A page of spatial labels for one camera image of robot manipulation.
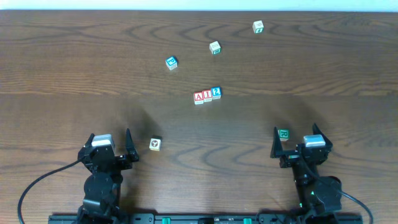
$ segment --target wood grain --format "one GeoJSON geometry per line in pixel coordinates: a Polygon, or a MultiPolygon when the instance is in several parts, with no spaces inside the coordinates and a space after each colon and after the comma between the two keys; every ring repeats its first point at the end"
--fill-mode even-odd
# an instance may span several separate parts
{"type": "MultiPolygon", "coordinates": [[[[272,128],[291,130],[291,148],[313,122],[335,145],[321,175],[394,223],[397,27],[387,13],[1,11],[0,223],[17,223],[26,186],[73,162],[90,133],[111,133],[121,152],[126,128],[141,161],[123,172],[122,209],[288,210],[299,200],[292,171],[269,158],[272,128]],[[217,85],[222,99],[193,104],[217,85]],[[153,134],[161,152],[148,149],[153,134]]],[[[37,184],[26,223],[75,213],[88,176],[79,164],[37,184]]]]}

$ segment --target letter cube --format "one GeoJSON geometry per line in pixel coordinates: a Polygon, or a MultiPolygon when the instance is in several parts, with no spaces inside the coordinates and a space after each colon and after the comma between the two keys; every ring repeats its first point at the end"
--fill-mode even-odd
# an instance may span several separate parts
{"type": "Polygon", "coordinates": [[[221,98],[221,88],[219,86],[211,88],[211,94],[213,95],[213,100],[220,99],[221,98]]]}
{"type": "Polygon", "coordinates": [[[263,30],[264,25],[262,24],[262,21],[253,22],[253,31],[255,34],[262,33],[263,30]]]}
{"type": "Polygon", "coordinates": [[[210,44],[210,51],[212,54],[219,54],[221,53],[221,46],[218,41],[213,42],[210,44]]]}
{"type": "Polygon", "coordinates": [[[177,60],[173,56],[171,56],[166,59],[166,65],[170,70],[173,70],[177,68],[177,60]]]}
{"type": "Polygon", "coordinates": [[[203,104],[204,103],[203,92],[193,93],[193,101],[195,102],[195,105],[203,104]]]}
{"type": "Polygon", "coordinates": [[[161,144],[162,144],[161,139],[151,138],[149,143],[149,149],[153,151],[160,151],[161,144]]]}
{"type": "Polygon", "coordinates": [[[211,94],[211,90],[203,90],[203,99],[204,102],[210,102],[211,100],[213,100],[213,95],[211,94]]]}
{"type": "Polygon", "coordinates": [[[289,140],[290,134],[288,129],[280,129],[278,130],[278,133],[281,141],[289,140]]]}

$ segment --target cable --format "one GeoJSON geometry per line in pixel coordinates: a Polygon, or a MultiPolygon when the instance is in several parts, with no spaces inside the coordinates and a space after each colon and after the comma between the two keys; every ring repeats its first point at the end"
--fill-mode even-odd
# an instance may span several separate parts
{"type": "Polygon", "coordinates": [[[373,215],[372,215],[372,212],[371,212],[371,210],[370,210],[364,203],[362,203],[360,200],[354,198],[353,196],[347,194],[346,192],[344,192],[344,191],[342,191],[342,190],[340,190],[340,189],[337,189],[337,188],[333,187],[333,186],[330,185],[328,182],[326,182],[326,181],[322,180],[321,178],[319,178],[319,176],[317,176],[316,174],[314,174],[314,173],[311,171],[311,169],[308,167],[308,165],[307,165],[307,163],[305,162],[305,159],[304,159],[304,157],[303,157],[303,154],[302,154],[303,152],[302,152],[302,150],[299,149],[298,152],[299,152],[299,156],[300,156],[301,160],[303,160],[303,162],[304,162],[304,168],[305,168],[305,170],[306,170],[313,178],[317,179],[319,182],[325,184],[326,186],[329,186],[330,188],[332,188],[333,190],[335,190],[335,191],[338,192],[339,194],[344,195],[345,197],[349,198],[349,199],[352,200],[353,202],[355,202],[355,203],[357,203],[358,205],[360,205],[361,207],[363,207],[363,208],[365,209],[365,211],[366,211],[366,212],[368,213],[368,215],[369,215],[369,224],[373,224],[373,215]]]}
{"type": "Polygon", "coordinates": [[[37,184],[39,181],[41,181],[42,179],[48,177],[48,176],[51,175],[51,174],[54,174],[54,173],[56,173],[56,172],[60,172],[60,171],[63,171],[63,170],[65,170],[65,169],[67,169],[67,168],[73,167],[74,165],[76,165],[76,164],[78,164],[79,162],[81,162],[83,159],[84,159],[84,157],[82,157],[81,159],[79,159],[79,160],[77,160],[76,162],[71,163],[71,164],[69,164],[69,165],[67,165],[67,166],[64,166],[64,167],[61,167],[61,168],[59,168],[59,169],[53,170],[53,171],[51,171],[51,172],[48,172],[48,173],[44,174],[43,176],[37,178],[37,179],[36,179],[35,181],[33,181],[29,186],[27,186],[27,188],[25,189],[24,193],[22,193],[22,195],[21,195],[21,197],[20,197],[20,199],[19,199],[19,202],[18,202],[18,219],[19,219],[19,222],[20,222],[21,224],[25,224],[24,219],[23,219],[23,217],[22,217],[22,201],[24,200],[24,197],[26,196],[27,192],[33,187],[33,185],[37,184]]]}

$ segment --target wooden table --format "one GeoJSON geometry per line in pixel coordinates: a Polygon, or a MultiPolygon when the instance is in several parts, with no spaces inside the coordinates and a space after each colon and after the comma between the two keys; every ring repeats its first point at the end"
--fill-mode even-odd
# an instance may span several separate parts
{"type": "MultiPolygon", "coordinates": [[[[340,178],[375,223],[395,223],[397,26],[387,13],[1,11],[0,223],[17,223],[23,190],[75,161],[91,133],[111,133],[122,153],[126,128],[141,161],[123,172],[122,209],[289,210],[299,200],[291,169],[269,158],[272,129],[291,131],[291,149],[314,122],[334,143],[320,174],[340,178]],[[218,85],[220,100],[193,104],[218,85]]],[[[89,175],[78,164],[35,185],[26,223],[76,213],[89,175]]]]}

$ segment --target black cable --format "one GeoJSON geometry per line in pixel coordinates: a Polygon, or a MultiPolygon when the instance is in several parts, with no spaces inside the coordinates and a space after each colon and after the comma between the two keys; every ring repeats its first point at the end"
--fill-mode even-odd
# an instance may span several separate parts
{"type": "Polygon", "coordinates": [[[333,190],[335,190],[335,191],[338,192],[339,194],[344,195],[345,197],[349,198],[349,199],[352,200],[353,202],[355,202],[355,203],[357,203],[358,205],[360,205],[361,207],[363,207],[363,208],[365,209],[365,211],[366,211],[366,212],[368,213],[368,215],[369,215],[369,223],[370,223],[370,224],[373,224],[373,215],[372,215],[372,212],[371,212],[371,210],[370,210],[364,203],[362,203],[360,200],[354,198],[353,196],[347,194],[346,192],[344,192],[344,191],[342,191],[342,190],[340,190],[340,189],[337,189],[337,188],[333,187],[333,186],[330,185],[328,182],[322,180],[321,178],[319,178],[319,176],[317,176],[316,174],[314,174],[314,173],[311,171],[311,169],[308,167],[307,163],[305,162],[305,159],[304,159],[304,157],[303,157],[303,154],[302,154],[302,150],[301,150],[301,149],[299,149],[299,156],[300,156],[301,160],[303,160],[305,170],[306,170],[313,178],[317,179],[319,182],[325,184],[326,186],[329,186],[330,188],[332,188],[333,190]]]}
{"type": "Polygon", "coordinates": [[[74,165],[76,165],[76,164],[78,164],[79,162],[81,162],[83,159],[84,159],[84,157],[82,157],[81,159],[79,159],[79,160],[77,160],[76,162],[71,163],[71,164],[69,164],[69,165],[67,165],[67,166],[64,166],[64,167],[61,167],[61,168],[59,168],[59,169],[53,170],[53,171],[51,171],[51,172],[48,172],[48,173],[44,174],[43,176],[37,178],[37,179],[36,179],[35,181],[33,181],[29,186],[27,186],[27,188],[25,189],[24,193],[22,193],[22,195],[21,195],[21,197],[20,197],[20,199],[19,199],[19,202],[18,202],[18,219],[19,219],[19,222],[20,222],[21,224],[25,224],[24,219],[23,219],[23,217],[22,217],[22,201],[24,200],[24,197],[26,196],[27,192],[33,187],[33,185],[37,184],[39,181],[41,181],[42,179],[48,177],[48,176],[51,175],[51,174],[54,174],[54,173],[56,173],[56,172],[60,172],[60,171],[63,171],[63,170],[65,170],[65,169],[67,169],[67,168],[73,167],[74,165]]]}

